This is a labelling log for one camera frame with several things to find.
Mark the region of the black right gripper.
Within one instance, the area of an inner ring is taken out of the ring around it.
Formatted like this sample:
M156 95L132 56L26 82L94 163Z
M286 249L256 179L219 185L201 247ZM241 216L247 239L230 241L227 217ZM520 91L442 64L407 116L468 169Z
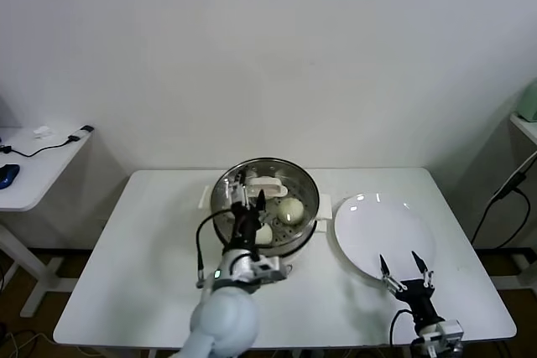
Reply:
M433 275L425 261L412 251L415 264L419 269L422 279L411 279L400 282L389 271L383 255L379 255L382 281L389 292L396 292L396 299L409 305L415 324L435 324L436 311L431 302L434 293Z

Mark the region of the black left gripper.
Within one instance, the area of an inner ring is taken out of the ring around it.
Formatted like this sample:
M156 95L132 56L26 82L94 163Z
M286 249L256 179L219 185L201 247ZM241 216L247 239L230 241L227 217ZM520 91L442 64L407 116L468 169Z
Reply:
M234 215L232 247L237 249L252 249L255 246L259 212L266 210L263 189L258 193L256 208L249 204L246 178L246 169L236 170L226 176L226 195Z

